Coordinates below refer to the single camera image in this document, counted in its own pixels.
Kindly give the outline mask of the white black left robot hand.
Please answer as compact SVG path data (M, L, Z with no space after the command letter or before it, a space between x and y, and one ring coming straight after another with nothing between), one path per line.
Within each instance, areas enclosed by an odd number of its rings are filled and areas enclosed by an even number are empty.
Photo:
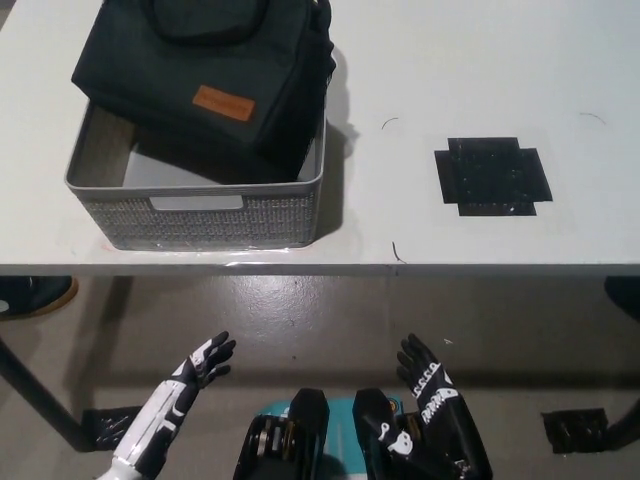
M227 331L207 339L163 380L113 452L103 479L155 479L200 391L226 375L236 342Z

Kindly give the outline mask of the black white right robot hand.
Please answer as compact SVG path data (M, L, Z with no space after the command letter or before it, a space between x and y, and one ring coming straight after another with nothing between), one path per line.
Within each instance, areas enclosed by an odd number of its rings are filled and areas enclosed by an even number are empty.
M444 364L411 333L397 353L397 375L416 400L413 436L394 418L372 425L394 463L416 479L491 479L493 470L462 393Z

